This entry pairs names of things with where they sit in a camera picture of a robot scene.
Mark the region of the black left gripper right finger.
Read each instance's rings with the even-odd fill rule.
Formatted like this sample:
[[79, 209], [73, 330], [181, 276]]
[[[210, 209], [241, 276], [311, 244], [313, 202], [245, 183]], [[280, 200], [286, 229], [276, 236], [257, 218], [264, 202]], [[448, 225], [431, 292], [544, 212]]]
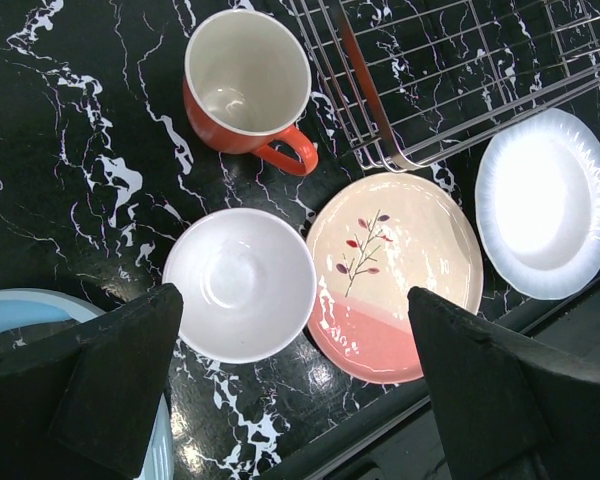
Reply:
[[421, 287], [409, 319], [455, 479], [600, 479], [600, 364]]

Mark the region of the white bowl orange outside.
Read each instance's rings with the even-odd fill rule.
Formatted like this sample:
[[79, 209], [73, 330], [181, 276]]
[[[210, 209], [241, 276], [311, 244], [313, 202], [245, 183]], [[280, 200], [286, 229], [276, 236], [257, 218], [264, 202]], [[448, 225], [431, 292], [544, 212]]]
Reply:
[[191, 225], [170, 250], [162, 280], [183, 298], [180, 338], [229, 364], [264, 360], [290, 345], [317, 291], [305, 240], [252, 208], [220, 210]]

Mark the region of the pink cream leaf plate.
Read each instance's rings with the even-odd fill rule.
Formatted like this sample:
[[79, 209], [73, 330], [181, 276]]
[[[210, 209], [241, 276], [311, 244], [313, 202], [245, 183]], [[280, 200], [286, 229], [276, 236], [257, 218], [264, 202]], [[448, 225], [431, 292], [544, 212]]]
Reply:
[[483, 290], [479, 242], [456, 202], [413, 174], [378, 173], [336, 194], [309, 230], [317, 274], [308, 321], [322, 353], [364, 382], [422, 377], [408, 292], [426, 288], [476, 313]]

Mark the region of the white scalloped plate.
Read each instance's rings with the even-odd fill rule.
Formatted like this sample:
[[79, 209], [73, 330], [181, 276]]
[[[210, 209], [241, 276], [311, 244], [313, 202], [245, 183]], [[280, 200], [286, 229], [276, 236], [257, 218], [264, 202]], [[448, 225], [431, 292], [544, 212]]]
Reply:
[[496, 134], [481, 158], [475, 210], [484, 250], [518, 292], [559, 300], [600, 270], [600, 142], [550, 108]]

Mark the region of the metal wire dish rack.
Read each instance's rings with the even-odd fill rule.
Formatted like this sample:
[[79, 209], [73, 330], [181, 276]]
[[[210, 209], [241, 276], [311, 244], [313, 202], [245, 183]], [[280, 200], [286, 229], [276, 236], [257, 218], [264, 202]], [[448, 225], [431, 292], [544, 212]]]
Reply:
[[293, 1], [325, 140], [365, 169], [444, 160], [600, 87], [600, 1]]

